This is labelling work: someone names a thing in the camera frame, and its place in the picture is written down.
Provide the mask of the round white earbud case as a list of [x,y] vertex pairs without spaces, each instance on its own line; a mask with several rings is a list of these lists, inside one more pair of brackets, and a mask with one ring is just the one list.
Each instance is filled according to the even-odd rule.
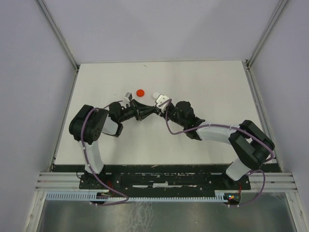
[[159,92],[155,92],[155,93],[152,94],[152,98],[153,98],[154,100],[156,100],[159,96],[160,96],[160,93],[159,93]]

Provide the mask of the round orange earbud case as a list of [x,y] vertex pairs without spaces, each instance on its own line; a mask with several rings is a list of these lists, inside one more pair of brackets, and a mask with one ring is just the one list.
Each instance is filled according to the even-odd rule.
[[143,89],[138,89],[138,90],[136,91],[136,95],[137,95],[138,97],[143,97],[144,94],[145,94],[145,92],[144,92]]

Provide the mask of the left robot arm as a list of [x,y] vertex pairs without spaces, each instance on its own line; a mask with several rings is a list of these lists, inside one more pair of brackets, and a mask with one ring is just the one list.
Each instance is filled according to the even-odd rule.
[[131,100],[126,106],[121,102],[110,103],[106,108],[94,108],[83,105],[69,125],[69,133],[74,137],[83,152],[85,168],[81,180],[91,183],[95,188],[103,188],[107,183],[102,174],[102,161],[98,140],[102,134],[119,137],[123,130],[123,122],[131,118],[141,121],[155,113],[154,106],[148,106]]

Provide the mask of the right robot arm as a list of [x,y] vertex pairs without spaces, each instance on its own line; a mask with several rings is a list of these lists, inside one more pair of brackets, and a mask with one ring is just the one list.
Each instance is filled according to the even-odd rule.
[[237,159],[221,178],[227,189],[233,189],[244,175],[257,171],[274,158],[274,143],[250,120],[238,125],[215,124],[196,117],[188,101],[180,101],[174,106],[172,100],[164,96],[155,103],[172,135],[184,133],[191,139],[216,141],[233,147]]

